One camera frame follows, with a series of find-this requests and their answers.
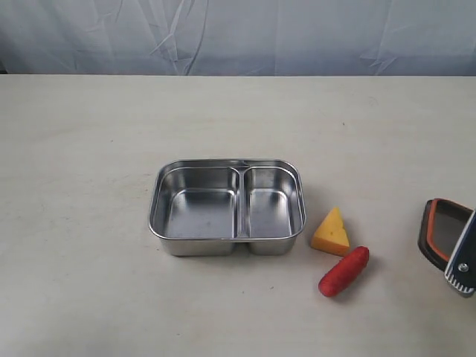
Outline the steel two-compartment lunch box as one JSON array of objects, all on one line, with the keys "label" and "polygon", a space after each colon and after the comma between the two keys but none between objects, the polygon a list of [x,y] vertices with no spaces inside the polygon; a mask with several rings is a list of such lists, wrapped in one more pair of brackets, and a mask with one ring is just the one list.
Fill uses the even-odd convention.
[{"label": "steel two-compartment lunch box", "polygon": [[187,159],[163,166],[148,226],[176,257],[291,251],[306,224],[300,174],[280,159]]}]

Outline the yellow cheese wedge toy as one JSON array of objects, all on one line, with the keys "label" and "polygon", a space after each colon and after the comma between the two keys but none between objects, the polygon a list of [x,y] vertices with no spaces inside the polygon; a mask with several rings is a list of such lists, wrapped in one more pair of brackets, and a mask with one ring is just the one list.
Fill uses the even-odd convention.
[{"label": "yellow cheese wedge toy", "polygon": [[310,246],[339,257],[350,250],[350,241],[338,207],[334,207],[315,231]]}]

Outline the blue-grey backdrop cloth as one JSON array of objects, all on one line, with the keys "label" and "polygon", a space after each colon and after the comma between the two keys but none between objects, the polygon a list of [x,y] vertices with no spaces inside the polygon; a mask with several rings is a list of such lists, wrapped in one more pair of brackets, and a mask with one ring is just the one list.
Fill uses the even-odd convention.
[{"label": "blue-grey backdrop cloth", "polygon": [[3,1],[10,74],[475,74],[473,1]]}]

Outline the red sausage toy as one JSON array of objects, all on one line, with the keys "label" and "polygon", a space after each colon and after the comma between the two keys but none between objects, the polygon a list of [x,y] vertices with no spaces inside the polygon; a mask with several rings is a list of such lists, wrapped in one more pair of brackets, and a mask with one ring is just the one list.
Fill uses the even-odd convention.
[{"label": "red sausage toy", "polygon": [[347,289],[364,271],[370,259],[370,251],[365,246],[359,246],[343,257],[319,281],[319,292],[333,298]]}]

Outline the dark transparent lid orange seal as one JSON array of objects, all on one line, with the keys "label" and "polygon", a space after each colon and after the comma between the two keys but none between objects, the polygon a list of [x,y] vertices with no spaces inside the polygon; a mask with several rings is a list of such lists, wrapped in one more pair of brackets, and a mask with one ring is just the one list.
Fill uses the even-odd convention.
[{"label": "dark transparent lid orange seal", "polygon": [[471,208],[447,199],[426,202],[417,245],[423,256],[440,271],[445,271],[472,213]]}]

